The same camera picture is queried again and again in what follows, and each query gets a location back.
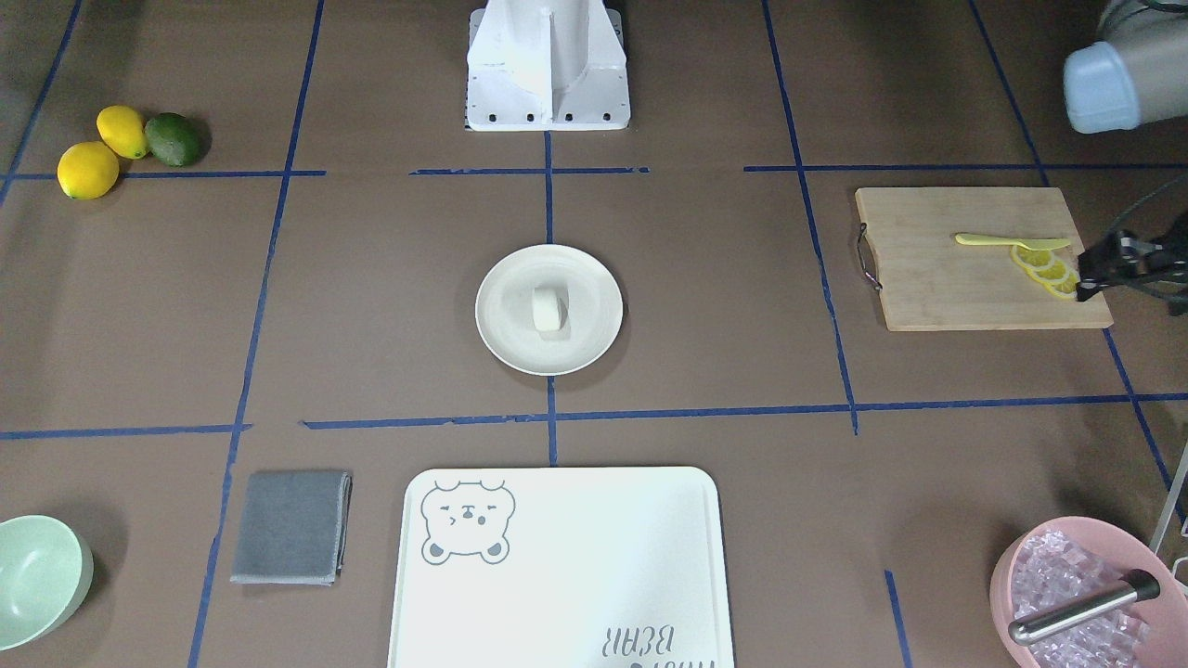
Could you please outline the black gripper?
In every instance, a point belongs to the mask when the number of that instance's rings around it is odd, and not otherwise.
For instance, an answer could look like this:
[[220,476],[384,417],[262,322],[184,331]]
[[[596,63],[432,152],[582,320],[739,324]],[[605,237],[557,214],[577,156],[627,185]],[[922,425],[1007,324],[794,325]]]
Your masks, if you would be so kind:
[[1110,232],[1078,256],[1075,300],[1086,302],[1102,290],[1124,286],[1140,272],[1142,289],[1184,289],[1187,284],[1187,212],[1161,237],[1140,241],[1131,232]]

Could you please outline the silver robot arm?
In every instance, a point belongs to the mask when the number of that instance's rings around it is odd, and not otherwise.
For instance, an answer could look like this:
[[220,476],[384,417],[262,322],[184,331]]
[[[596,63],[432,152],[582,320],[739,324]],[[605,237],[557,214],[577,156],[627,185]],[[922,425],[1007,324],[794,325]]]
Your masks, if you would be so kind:
[[[1064,59],[1064,111],[1083,136],[1183,118],[1187,111],[1187,5],[1111,1],[1091,46]],[[1184,185],[1184,174],[1156,185],[1118,214],[1102,239],[1078,256],[1075,300],[1127,288],[1184,315],[1184,214],[1144,240],[1125,223],[1154,198]]]

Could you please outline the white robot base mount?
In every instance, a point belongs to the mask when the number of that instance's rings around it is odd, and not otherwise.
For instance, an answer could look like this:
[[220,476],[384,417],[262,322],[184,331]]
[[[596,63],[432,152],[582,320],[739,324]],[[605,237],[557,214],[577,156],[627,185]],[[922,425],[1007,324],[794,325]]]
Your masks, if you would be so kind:
[[470,131],[628,127],[623,18],[602,1],[488,1],[470,13],[466,59]]

